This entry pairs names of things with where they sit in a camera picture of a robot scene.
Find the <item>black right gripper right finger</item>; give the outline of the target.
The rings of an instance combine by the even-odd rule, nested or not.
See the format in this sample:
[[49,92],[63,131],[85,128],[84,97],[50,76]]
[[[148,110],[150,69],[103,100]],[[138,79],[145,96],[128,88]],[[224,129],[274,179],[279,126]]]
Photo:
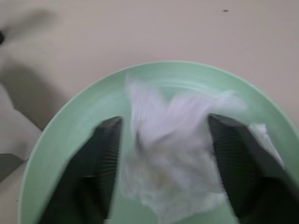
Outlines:
[[223,187],[239,224],[299,224],[299,185],[247,126],[208,115]]

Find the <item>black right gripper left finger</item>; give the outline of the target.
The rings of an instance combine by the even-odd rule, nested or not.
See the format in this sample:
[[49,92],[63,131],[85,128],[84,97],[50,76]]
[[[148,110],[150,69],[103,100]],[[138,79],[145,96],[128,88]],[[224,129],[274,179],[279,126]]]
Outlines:
[[104,224],[117,176],[122,117],[102,121],[68,160],[37,224]]

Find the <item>mint green plate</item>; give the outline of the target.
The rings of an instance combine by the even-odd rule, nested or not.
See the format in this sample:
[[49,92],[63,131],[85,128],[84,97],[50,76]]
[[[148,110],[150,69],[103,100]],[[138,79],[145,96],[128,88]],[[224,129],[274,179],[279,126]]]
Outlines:
[[186,61],[150,62],[124,68],[88,86],[48,123],[24,172],[18,224],[36,223],[65,162],[101,121],[122,116],[122,151],[130,149],[126,76],[146,80],[160,87],[167,96],[181,91],[220,93],[233,90],[249,105],[237,118],[267,125],[287,171],[299,184],[299,127],[268,96],[244,79],[211,65]]

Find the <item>crumpled white tissue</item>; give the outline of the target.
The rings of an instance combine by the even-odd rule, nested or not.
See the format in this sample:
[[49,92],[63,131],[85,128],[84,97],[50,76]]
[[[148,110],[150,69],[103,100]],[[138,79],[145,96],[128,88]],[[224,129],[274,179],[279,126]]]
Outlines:
[[240,114],[248,105],[232,91],[183,92],[168,100],[158,88],[132,77],[126,90],[135,143],[121,165],[124,196],[139,198],[159,224],[214,210],[227,196],[207,117]]

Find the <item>dark grey flat object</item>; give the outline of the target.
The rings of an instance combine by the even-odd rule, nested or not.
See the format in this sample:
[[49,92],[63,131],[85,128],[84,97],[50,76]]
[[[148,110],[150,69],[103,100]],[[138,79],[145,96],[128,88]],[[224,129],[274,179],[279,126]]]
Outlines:
[[12,172],[29,159],[29,154],[19,156],[14,153],[0,154],[0,182],[6,179]]

